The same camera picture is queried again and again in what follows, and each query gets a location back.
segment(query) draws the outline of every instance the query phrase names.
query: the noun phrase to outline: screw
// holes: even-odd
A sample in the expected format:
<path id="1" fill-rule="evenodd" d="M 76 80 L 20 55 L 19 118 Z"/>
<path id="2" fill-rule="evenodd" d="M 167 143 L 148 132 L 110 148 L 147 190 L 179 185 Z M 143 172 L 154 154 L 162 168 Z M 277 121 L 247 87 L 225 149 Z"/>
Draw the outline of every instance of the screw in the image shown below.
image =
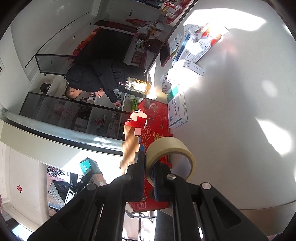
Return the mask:
<path id="1" fill-rule="evenodd" d="M 122 180 L 124 180 L 124 181 L 128 181 L 128 180 L 131 179 L 131 175 L 124 174 L 124 175 L 121 176 L 121 178 L 122 178 Z"/>
<path id="2" fill-rule="evenodd" d="M 209 184 L 209 183 L 203 183 L 203 184 L 202 184 L 202 188 L 208 190 L 208 189 L 211 188 L 211 184 Z"/>
<path id="3" fill-rule="evenodd" d="M 167 174 L 167 179 L 174 180 L 176 176 L 174 174 Z"/>
<path id="4" fill-rule="evenodd" d="M 93 191 L 95 189 L 96 189 L 96 184 L 91 183 L 91 184 L 87 185 L 87 190 Z"/>

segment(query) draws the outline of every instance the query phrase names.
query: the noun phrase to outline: black phone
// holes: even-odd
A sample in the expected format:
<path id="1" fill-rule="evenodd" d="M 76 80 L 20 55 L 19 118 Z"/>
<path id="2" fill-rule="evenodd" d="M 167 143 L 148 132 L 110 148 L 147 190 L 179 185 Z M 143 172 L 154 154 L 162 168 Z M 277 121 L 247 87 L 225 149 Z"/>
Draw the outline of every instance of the black phone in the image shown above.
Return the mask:
<path id="1" fill-rule="evenodd" d="M 160 54 L 160 65 L 164 67 L 167 61 L 170 59 L 170 50 L 167 42 L 165 42 L 162 45 L 159 54 Z"/>

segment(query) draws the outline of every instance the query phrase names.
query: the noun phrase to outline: sunlight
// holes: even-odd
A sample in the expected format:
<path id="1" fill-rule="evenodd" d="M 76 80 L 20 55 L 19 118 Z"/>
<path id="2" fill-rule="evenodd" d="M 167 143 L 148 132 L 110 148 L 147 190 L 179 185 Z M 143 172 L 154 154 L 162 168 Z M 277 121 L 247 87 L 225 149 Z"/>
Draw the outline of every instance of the sunlight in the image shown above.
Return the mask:
<path id="1" fill-rule="evenodd" d="M 292 149 L 292 138 L 287 130 L 282 129 L 270 120 L 256 118 L 268 142 L 281 155 L 288 154 Z"/>
<path id="2" fill-rule="evenodd" d="M 95 137 L 93 142 L 89 142 L 88 144 L 110 150 L 118 150 L 118 145 L 112 140 L 113 139 L 110 140 L 109 138 Z"/>
<path id="3" fill-rule="evenodd" d="M 287 25 L 283 24 L 284 30 L 293 37 L 293 35 L 291 34 L 290 30 L 288 29 Z"/>
<path id="4" fill-rule="evenodd" d="M 57 10 L 57 15 L 59 14 L 60 10 L 63 10 L 64 8 L 65 8 L 64 5 L 63 5 L 63 6 L 60 6 L 60 7 L 58 8 L 58 10 Z"/>
<path id="5" fill-rule="evenodd" d="M 98 164 L 107 184 L 122 175 L 122 171 L 119 168 L 120 161 L 123 158 L 122 156 L 114 156 L 87 150 L 81 150 L 78 152 L 66 165 L 63 166 L 62 170 L 83 175 L 79 163 L 87 157 Z"/>
<path id="6" fill-rule="evenodd" d="M 155 69 L 156 69 L 156 62 L 153 64 L 153 66 L 151 67 L 151 69 L 148 72 L 148 77 L 150 76 L 151 84 L 152 84 L 152 88 L 151 88 L 150 92 L 146 95 L 146 97 L 149 99 L 156 99 L 157 98 L 156 90 L 155 90 L 155 79 L 154 79 Z"/>
<path id="7" fill-rule="evenodd" d="M 206 23 L 222 25 L 227 29 L 237 28 L 245 31 L 254 31 L 265 24 L 266 20 L 235 9 L 212 8 L 195 10 L 183 25 L 195 24 L 203 26 Z"/>
<path id="8" fill-rule="evenodd" d="M 274 83 L 272 83 L 270 80 L 263 80 L 261 85 L 268 96 L 273 98 L 277 97 L 278 90 Z"/>
<path id="9" fill-rule="evenodd" d="M 182 66 L 183 62 L 178 61 L 174 64 L 174 68 L 170 69 L 175 82 L 180 85 L 180 89 L 184 93 L 191 88 L 199 90 L 201 87 L 202 77 L 190 69 L 184 69 Z"/>
<path id="10" fill-rule="evenodd" d="M 19 224 L 18 226 L 16 226 L 12 230 L 12 232 L 15 234 L 15 236 L 20 237 L 23 241 L 27 241 L 27 239 L 29 238 L 29 236 L 33 233 L 32 231 L 30 231 L 29 229 L 25 228 L 21 224 Z"/>
<path id="11" fill-rule="evenodd" d="M 294 170 L 294 179 L 295 179 L 295 183 L 296 183 L 296 168 Z"/>
<path id="12" fill-rule="evenodd" d="M 122 237 L 123 238 L 128 238 L 128 233 L 126 232 L 125 228 L 122 229 Z"/>
<path id="13" fill-rule="evenodd" d="M 200 232 L 200 238 L 202 239 L 202 238 L 203 238 L 203 234 L 202 234 L 202 228 L 201 228 L 201 227 L 199 227 L 199 228 L 198 228 L 198 231 Z"/>

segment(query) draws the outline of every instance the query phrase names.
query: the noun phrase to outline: black metal bracket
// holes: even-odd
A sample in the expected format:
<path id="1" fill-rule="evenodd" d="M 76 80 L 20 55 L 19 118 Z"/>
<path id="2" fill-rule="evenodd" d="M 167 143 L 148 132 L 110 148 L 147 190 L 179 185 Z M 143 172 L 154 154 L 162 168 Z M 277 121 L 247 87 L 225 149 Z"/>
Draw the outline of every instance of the black metal bracket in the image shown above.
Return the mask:
<path id="1" fill-rule="evenodd" d="M 120 241 L 126 202 L 143 197 L 145 153 L 137 152 L 135 161 L 126 175 L 108 185 L 87 185 L 28 241 L 51 241 L 52 235 L 46 235 L 49 230 L 57 234 L 55 241 Z M 172 202 L 175 241 L 201 241 L 199 227 L 205 241 L 268 240 L 211 184 L 187 183 L 159 161 L 152 175 L 156 200 Z"/>

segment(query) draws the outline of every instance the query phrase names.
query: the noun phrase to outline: man's hand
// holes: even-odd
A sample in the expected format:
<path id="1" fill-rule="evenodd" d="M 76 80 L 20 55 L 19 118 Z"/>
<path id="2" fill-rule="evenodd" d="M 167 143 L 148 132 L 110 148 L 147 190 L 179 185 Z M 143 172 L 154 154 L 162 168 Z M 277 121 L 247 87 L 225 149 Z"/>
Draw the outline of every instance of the man's hand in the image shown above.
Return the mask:
<path id="1" fill-rule="evenodd" d="M 96 96 L 98 96 L 99 98 L 101 98 L 104 95 L 104 90 L 100 89 L 98 92 L 96 92 Z"/>
<path id="2" fill-rule="evenodd" d="M 113 104 L 115 105 L 115 108 L 116 108 L 116 109 L 121 107 L 121 104 L 120 104 L 118 101 L 115 102 L 115 103 L 113 103 Z"/>

